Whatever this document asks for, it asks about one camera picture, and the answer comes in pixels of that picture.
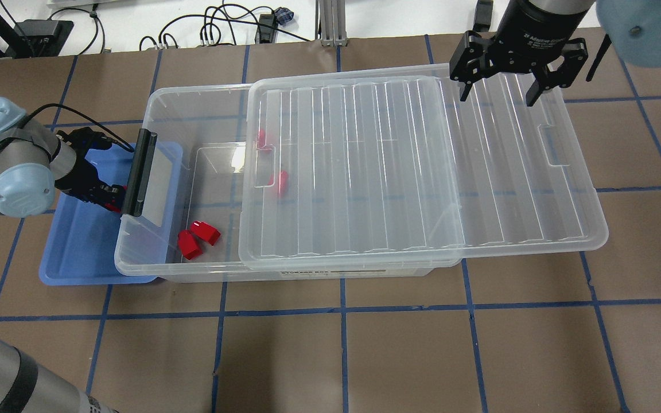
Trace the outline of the red block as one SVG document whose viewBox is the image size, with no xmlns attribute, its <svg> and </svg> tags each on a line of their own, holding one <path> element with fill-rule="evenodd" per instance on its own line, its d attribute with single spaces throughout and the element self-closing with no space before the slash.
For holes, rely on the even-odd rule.
<svg viewBox="0 0 661 413">
<path fill-rule="evenodd" d="M 273 183 L 278 197 L 285 196 L 288 188 L 289 174 L 285 170 L 280 170 L 277 175 L 276 183 Z"/>
<path fill-rule="evenodd" d="M 221 237 L 221 232 L 216 228 L 204 221 L 194 221 L 189 226 L 189 230 L 202 241 L 205 241 L 211 246 L 215 246 Z"/>
<path fill-rule="evenodd" d="M 204 253 L 199 241 L 197 241 L 195 235 L 189 230 L 183 230 L 178 233 L 177 244 L 181 255 L 186 260 L 195 259 Z"/>
<path fill-rule="evenodd" d="M 118 214 L 122 213 L 125 194 L 123 192 L 108 193 L 103 202 L 103 208 Z"/>
</svg>

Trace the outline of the clear plastic box lid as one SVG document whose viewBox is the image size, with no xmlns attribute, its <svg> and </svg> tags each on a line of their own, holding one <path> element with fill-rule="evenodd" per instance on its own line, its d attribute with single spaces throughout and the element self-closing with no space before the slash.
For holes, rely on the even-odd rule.
<svg viewBox="0 0 661 413">
<path fill-rule="evenodd" d="M 247 97 L 239 259 L 254 270 L 435 268 L 609 237 L 561 91 L 446 64 L 262 79 Z M 287 192 L 273 183 L 289 174 Z"/>
</svg>

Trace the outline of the clear plastic storage box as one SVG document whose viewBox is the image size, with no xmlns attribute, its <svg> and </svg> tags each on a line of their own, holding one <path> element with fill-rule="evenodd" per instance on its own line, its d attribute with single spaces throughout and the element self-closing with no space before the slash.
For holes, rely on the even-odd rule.
<svg viewBox="0 0 661 413">
<path fill-rule="evenodd" d="M 157 144 L 178 143 L 183 149 L 184 170 L 173 223 L 176 253 L 165 264 L 142 264 L 129 259 L 124 237 L 129 220 L 137 217 L 123 215 L 114 256 L 118 271 L 123 275 L 144 272 L 178 283 L 372 279 L 430 274 L 431 267 L 262 272 L 241 262 L 238 241 L 249 89 L 249 84 L 162 87 L 150 95 L 142 127 L 157 133 Z M 159 175 L 153 162 L 149 185 L 157 185 Z M 204 253 L 186 260 L 177 244 L 178 233 L 189 230 L 196 220 L 216 227 L 221 237 L 215 246 L 195 237 Z"/>
</svg>

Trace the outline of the red block in box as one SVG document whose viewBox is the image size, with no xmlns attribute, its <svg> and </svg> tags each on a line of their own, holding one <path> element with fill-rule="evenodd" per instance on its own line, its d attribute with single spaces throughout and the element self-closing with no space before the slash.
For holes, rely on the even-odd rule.
<svg viewBox="0 0 661 413">
<path fill-rule="evenodd" d="M 285 196 L 288 188 L 289 174 L 285 170 L 280 170 L 277 175 L 276 183 L 273 183 L 278 197 Z"/>
<path fill-rule="evenodd" d="M 221 232 L 216 228 L 204 221 L 194 221 L 189 226 L 189 230 L 202 241 L 205 241 L 211 246 L 215 246 L 221 237 Z"/>
<path fill-rule="evenodd" d="M 199 241 L 197 241 L 195 235 L 189 230 L 183 230 L 178 233 L 177 244 L 181 255 L 186 260 L 195 259 L 204 253 Z"/>
</svg>

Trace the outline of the blue plastic tray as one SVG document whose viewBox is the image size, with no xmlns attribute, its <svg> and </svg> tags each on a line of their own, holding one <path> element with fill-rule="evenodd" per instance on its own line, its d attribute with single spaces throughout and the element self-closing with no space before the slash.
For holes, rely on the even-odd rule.
<svg viewBox="0 0 661 413">
<path fill-rule="evenodd" d="M 165 264 L 176 253 L 173 223 L 183 173 L 183 149 L 178 143 L 158 143 L 154 163 L 160 173 L 149 185 L 143 214 L 130 219 L 124 240 L 129 259 Z M 62 195 L 40 261 L 39 277 L 48 286 L 145 284 L 155 275 L 123 275 L 115 265 L 120 215 L 100 206 Z"/>
</svg>

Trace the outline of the black monitor stand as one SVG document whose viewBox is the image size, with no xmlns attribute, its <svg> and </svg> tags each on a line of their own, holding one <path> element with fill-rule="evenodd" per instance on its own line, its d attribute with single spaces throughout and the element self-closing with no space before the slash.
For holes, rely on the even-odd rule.
<svg viewBox="0 0 661 413">
<path fill-rule="evenodd" d="M 0 14 L 0 38 L 7 44 L 5 55 L 13 59 L 60 55 L 75 24 L 68 20 L 24 20 L 18 22 L 5 11 Z"/>
</svg>

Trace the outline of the black power adapter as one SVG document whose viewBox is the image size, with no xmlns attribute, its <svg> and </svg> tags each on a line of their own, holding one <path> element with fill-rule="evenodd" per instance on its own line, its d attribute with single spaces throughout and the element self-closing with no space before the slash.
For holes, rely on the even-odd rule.
<svg viewBox="0 0 661 413">
<path fill-rule="evenodd" d="M 255 44 L 273 44 L 276 40 L 279 23 L 276 15 L 262 14 L 259 16 L 255 32 Z"/>
</svg>

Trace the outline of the aluminium frame post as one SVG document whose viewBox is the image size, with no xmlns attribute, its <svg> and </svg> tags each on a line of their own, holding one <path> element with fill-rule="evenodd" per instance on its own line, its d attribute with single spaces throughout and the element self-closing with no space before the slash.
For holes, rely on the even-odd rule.
<svg viewBox="0 0 661 413">
<path fill-rule="evenodd" d="M 346 1 L 316 1 L 316 35 L 323 46 L 347 45 L 346 5 Z"/>
</svg>

